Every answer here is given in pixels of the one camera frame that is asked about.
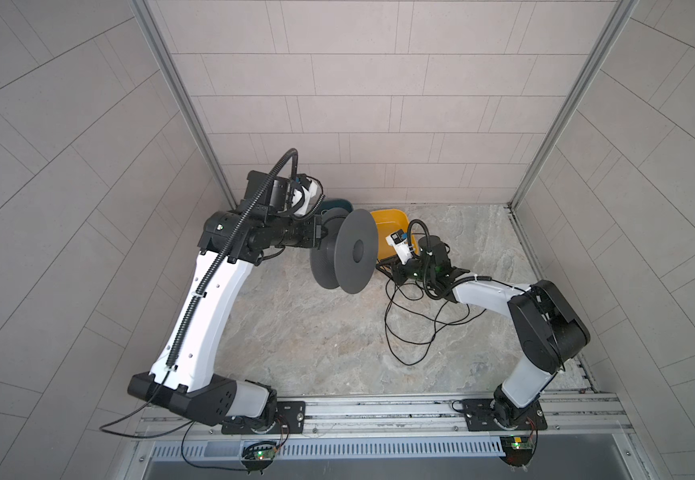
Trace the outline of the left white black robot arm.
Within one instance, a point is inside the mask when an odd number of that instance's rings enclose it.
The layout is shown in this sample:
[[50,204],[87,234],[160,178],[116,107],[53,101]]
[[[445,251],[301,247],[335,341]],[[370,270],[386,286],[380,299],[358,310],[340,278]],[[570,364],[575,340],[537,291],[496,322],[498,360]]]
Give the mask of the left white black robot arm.
[[323,185],[298,166],[299,152],[291,148],[269,172],[249,174],[239,207],[206,220],[175,328],[151,369],[131,378],[129,396],[207,426],[239,420],[266,432],[277,424],[273,387],[218,375],[214,362],[243,284],[271,258],[267,249],[314,249],[326,235]]

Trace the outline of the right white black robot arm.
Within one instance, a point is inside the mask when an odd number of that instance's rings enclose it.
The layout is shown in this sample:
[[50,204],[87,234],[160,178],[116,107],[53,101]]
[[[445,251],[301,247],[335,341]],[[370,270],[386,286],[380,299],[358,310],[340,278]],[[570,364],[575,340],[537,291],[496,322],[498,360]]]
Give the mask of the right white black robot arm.
[[411,220],[406,230],[391,232],[385,242],[395,251],[391,280],[397,287],[413,280],[431,300],[475,306],[513,321],[521,358],[493,392],[489,413],[503,430],[533,426],[529,416],[539,408],[543,390],[591,341],[589,329],[559,287],[549,280],[513,285],[457,268],[449,259],[449,247],[419,219]]

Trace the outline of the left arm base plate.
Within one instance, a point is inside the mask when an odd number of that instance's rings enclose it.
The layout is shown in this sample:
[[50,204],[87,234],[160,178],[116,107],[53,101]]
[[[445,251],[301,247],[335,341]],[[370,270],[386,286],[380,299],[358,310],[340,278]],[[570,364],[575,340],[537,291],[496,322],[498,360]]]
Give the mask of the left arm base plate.
[[223,435],[301,434],[304,431],[307,403],[278,401],[268,405],[259,417],[232,416],[221,422]]

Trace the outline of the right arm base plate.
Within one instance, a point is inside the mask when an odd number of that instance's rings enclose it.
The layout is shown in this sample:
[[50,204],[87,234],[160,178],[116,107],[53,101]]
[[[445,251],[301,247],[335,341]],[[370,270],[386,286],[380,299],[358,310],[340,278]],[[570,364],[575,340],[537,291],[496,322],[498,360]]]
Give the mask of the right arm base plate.
[[457,411],[463,414],[471,432],[547,430],[539,398],[523,408],[513,406],[509,400],[487,398],[464,399],[459,404]]

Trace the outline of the dark grey cable spool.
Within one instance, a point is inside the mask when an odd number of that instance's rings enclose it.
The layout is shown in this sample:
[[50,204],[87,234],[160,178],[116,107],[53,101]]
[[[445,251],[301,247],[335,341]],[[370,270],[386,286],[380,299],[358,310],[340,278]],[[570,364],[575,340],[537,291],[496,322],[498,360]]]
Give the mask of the dark grey cable spool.
[[358,294],[369,284],[379,253],[379,232],[371,213],[333,208],[323,215],[327,231],[318,249],[311,251],[311,270],[317,284]]

